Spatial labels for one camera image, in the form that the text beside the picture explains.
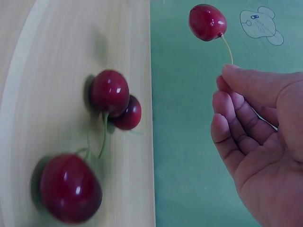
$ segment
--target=wooden board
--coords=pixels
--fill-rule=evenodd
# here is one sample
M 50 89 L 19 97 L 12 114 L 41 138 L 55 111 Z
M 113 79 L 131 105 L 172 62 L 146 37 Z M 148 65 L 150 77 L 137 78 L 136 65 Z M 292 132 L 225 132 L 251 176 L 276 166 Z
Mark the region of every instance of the wooden board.
M 0 2 L 0 227 L 61 226 L 31 198 L 46 155 L 102 145 L 83 101 L 89 74 L 124 74 L 142 104 L 136 131 L 115 130 L 102 171 L 104 200 L 84 226 L 154 227 L 150 5 L 147 0 Z

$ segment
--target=red cherry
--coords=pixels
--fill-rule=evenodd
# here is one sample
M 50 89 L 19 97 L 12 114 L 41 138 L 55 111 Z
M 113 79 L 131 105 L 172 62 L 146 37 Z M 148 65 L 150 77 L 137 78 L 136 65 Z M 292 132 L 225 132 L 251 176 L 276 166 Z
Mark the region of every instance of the red cherry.
M 206 4 L 196 5 L 191 9 L 188 23 L 195 36 L 206 42 L 221 37 L 227 29 L 223 14 Z
M 141 105 L 136 97 L 129 96 L 129 103 L 126 110 L 117 118 L 109 120 L 121 130 L 131 130 L 135 128 L 141 120 Z
M 93 80 L 89 98 L 92 106 L 101 112 L 117 117 L 126 109 L 129 101 L 129 88 L 121 73 L 105 70 Z
M 40 196 L 55 218 L 79 224 L 97 212 L 102 202 L 102 189 L 81 158 L 62 154 L 46 163 L 41 175 Z

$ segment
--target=wooden surface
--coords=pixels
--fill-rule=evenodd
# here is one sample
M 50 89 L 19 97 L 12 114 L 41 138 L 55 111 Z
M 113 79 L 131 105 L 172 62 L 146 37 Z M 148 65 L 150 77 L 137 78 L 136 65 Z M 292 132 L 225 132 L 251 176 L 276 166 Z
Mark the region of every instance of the wooden surface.
M 104 200 L 92 227 L 154 227 L 150 12 L 147 0 L 0 1 L 0 227 L 61 226 L 31 198 L 45 155 L 102 145 L 83 102 L 89 74 L 124 74 L 142 104 L 136 131 L 109 138 Z

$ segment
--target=green surface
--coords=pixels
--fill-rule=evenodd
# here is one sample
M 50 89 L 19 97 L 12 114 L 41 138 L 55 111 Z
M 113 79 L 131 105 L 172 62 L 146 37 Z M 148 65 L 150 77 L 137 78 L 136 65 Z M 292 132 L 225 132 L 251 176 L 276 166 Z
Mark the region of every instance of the green surface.
M 227 18 L 225 38 L 235 64 L 293 72 L 302 70 L 303 2 L 151 0 L 157 227 L 256 227 L 210 137 L 215 78 L 230 58 L 222 40 L 205 43 L 191 33 L 188 14 L 201 3 L 214 5 Z M 261 6 L 275 12 L 282 45 L 251 38 L 242 29 L 240 13 Z

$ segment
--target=cartoon mouse drawing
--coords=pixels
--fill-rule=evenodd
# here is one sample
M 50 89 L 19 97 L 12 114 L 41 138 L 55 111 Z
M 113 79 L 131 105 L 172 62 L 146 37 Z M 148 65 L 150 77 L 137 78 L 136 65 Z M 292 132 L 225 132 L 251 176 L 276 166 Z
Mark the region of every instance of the cartoon mouse drawing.
M 266 37 L 271 44 L 280 46 L 284 38 L 276 30 L 274 18 L 275 13 L 267 7 L 260 7 L 257 12 L 246 10 L 240 13 L 242 28 L 249 37 L 255 39 Z

